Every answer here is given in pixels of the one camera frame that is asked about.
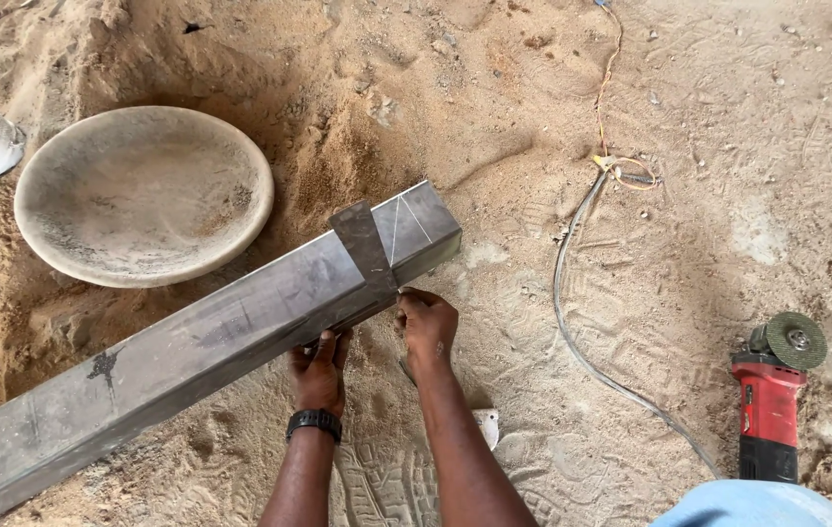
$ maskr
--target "yellow wire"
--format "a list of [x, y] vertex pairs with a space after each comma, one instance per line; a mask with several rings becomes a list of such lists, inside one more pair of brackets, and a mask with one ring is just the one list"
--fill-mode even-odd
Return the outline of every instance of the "yellow wire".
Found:
[[[608, 141], [607, 141], [607, 138], [605, 137], [605, 134], [604, 134], [604, 121], [601, 119], [601, 102], [604, 100], [604, 92], [605, 92], [606, 88], [608, 87], [608, 82], [610, 81], [610, 66], [611, 66], [611, 64], [613, 64], [614, 59], [617, 58], [617, 55], [621, 54], [621, 39], [624, 36], [624, 25], [617, 18], [617, 15], [615, 15], [608, 8], [608, 6], [606, 4], [599, 4], [599, 6], [602, 9], [604, 9], [604, 12], [608, 13], [610, 18], [612, 20], [614, 20], [614, 23], [616, 23], [617, 27], [618, 27], [617, 40], [616, 40], [617, 45], [614, 48], [614, 53], [611, 54], [610, 58], [608, 59], [608, 66], [604, 70], [604, 80], [601, 81], [601, 87], [598, 89], [597, 100], [595, 101], [595, 114], [597, 114], [597, 131], [598, 131], [598, 135], [601, 137], [601, 148], [604, 150], [604, 157], [607, 158], [607, 157], [609, 157]], [[618, 163], [621, 163], [621, 162], [634, 163], [634, 164], [642, 167], [646, 171], [647, 174], [650, 174], [650, 179], [652, 180], [651, 183], [649, 183], [647, 186], [638, 186], [638, 185], [631, 185], [630, 183], [627, 183], [627, 182], [623, 181], [621, 179], [621, 177], [617, 175], [617, 172], [614, 171], [614, 165], [616, 165]], [[654, 172], [652, 170], [650, 170], [650, 167], [646, 166], [643, 162], [639, 162], [639, 161], [633, 160], [631, 158], [617, 158], [617, 160], [615, 160], [614, 162], [609, 163], [609, 165], [607, 165], [605, 167], [605, 170], [607, 170], [610, 173], [611, 178], [616, 180], [618, 183], [620, 183], [621, 185], [627, 186], [629, 188], [633, 188], [634, 190], [649, 190], [649, 189], [653, 188], [654, 186], [656, 186], [656, 184], [659, 181], [658, 178], [656, 177], [656, 174], [654, 174]]]

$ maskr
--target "square steel tube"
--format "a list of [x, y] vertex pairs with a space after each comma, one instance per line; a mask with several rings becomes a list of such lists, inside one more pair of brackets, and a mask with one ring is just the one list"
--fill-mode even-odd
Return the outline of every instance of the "square steel tube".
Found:
[[[373, 209], [397, 282], [462, 230], [428, 182]], [[266, 364], [391, 305], [331, 231], [0, 406], [0, 513]]]

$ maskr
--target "blue sleeve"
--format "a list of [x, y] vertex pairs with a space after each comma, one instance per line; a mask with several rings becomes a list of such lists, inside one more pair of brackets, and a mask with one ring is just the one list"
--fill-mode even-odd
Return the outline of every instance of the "blue sleeve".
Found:
[[651, 527], [832, 527], [832, 502], [802, 486], [721, 479], [696, 486]]

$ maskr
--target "left hand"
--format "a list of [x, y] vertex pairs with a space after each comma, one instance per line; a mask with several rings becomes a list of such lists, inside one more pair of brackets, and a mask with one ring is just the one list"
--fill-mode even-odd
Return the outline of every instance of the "left hand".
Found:
[[315, 353], [305, 354], [296, 346], [289, 352], [292, 391], [296, 396], [296, 412], [324, 408], [341, 417], [345, 412], [345, 363], [353, 331], [341, 333], [326, 329], [318, 340]]

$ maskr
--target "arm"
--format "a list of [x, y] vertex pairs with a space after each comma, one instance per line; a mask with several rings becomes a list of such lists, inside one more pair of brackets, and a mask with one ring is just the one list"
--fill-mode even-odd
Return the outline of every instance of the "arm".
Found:
[[444, 525], [529, 526], [536, 521], [484, 442], [451, 369], [458, 312], [433, 293], [403, 288], [397, 326], [419, 387], [422, 416], [438, 472]]
[[[351, 332], [325, 331], [315, 355], [302, 346], [289, 352], [289, 371], [296, 394], [296, 412], [324, 408], [341, 417], [345, 409], [344, 369]], [[334, 438], [314, 426], [292, 433], [276, 486], [263, 509], [259, 527], [328, 525], [328, 486], [334, 461]]]

